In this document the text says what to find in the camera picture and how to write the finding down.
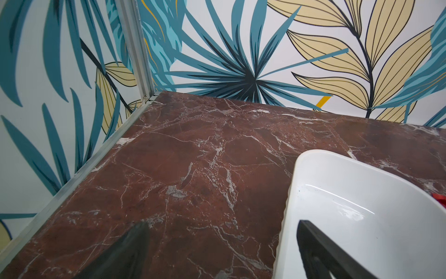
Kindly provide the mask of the red tea bag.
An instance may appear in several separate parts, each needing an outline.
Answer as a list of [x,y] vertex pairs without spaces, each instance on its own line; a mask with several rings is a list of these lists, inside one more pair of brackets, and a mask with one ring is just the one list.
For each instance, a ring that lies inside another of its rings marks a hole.
[[432,194],[432,197],[440,203],[444,208],[446,208],[446,196],[440,194]]

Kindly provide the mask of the white plastic storage box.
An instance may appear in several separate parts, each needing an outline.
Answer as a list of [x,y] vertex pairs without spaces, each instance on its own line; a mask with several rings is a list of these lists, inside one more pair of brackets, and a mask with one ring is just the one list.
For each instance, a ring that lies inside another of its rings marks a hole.
[[276,249],[276,279],[306,277],[297,229],[310,221],[380,279],[446,276],[446,210],[419,187],[338,153],[296,160]]

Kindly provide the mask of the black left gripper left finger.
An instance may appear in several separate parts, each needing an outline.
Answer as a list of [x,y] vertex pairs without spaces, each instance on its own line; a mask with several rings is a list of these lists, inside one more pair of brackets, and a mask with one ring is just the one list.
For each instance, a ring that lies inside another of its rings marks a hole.
[[149,225],[139,222],[75,276],[77,279],[140,279],[150,241]]

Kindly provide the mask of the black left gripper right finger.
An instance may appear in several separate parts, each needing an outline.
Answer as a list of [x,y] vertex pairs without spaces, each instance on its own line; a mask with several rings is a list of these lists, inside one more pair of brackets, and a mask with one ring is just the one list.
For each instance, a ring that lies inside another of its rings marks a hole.
[[375,278],[309,220],[299,221],[296,238],[308,279]]

